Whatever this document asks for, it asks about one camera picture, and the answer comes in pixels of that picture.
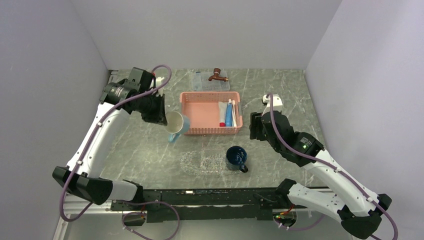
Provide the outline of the light blue white mug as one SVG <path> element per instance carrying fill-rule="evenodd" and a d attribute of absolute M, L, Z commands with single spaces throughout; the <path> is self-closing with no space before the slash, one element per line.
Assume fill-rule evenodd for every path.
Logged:
<path fill-rule="evenodd" d="M 175 143 L 176 140 L 185 134 L 190 128 L 190 120 L 186 115 L 177 111 L 170 111 L 166 114 L 168 142 Z"/>

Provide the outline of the dark blue mug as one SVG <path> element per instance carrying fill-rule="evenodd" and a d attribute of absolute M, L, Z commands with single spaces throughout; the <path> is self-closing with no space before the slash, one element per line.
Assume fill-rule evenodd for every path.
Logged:
<path fill-rule="evenodd" d="M 249 171 L 246 162 L 248 154 L 241 146 L 231 146 L 225 153 L 226 167 L 231 171 L 241 171 L 247 173 Z"/>

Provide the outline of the clear textured acrylic tray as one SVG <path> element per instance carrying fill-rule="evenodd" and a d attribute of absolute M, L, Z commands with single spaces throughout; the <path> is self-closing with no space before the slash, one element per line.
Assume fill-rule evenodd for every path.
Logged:
<path fill-rule="evenodd" d="M 242 172 L 232 167 L 226 158 L 226 152 L 221 150 L 202 150 L 196 172 L 202 175 L 239 175 Z"/>

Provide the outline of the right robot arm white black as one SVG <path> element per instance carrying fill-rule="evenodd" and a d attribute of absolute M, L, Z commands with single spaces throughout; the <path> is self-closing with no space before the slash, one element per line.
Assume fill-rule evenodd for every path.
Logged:
<path fill-rule="evenodd" d="M 250 139 L 267 141 L 287 161 L 323 181 L 333 196 L 284 179 L 275 189 L 276 203 L 287 208 L 304 206 L 333 218 L 352 236 L 372 237 L 392 199 L 377 194 L 347 173 L 314 136 L 294 131 L 288 118 L 278 111 L 250 114 Z"/>

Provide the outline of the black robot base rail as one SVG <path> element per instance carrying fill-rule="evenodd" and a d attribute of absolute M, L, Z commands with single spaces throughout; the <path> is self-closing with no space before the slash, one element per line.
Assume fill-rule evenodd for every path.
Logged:
<path fill-rule="evenodd" d="M 292 211 L 293 205 L 276 194 L 274 187 L 209 188 L 209 189 L 145 189 L 143 202 L 135 206 L 114 200 L 114 212 L 146 214 L 147 223 L 181 220 L 256 219 L 271 221 L 274 215 Z"/>

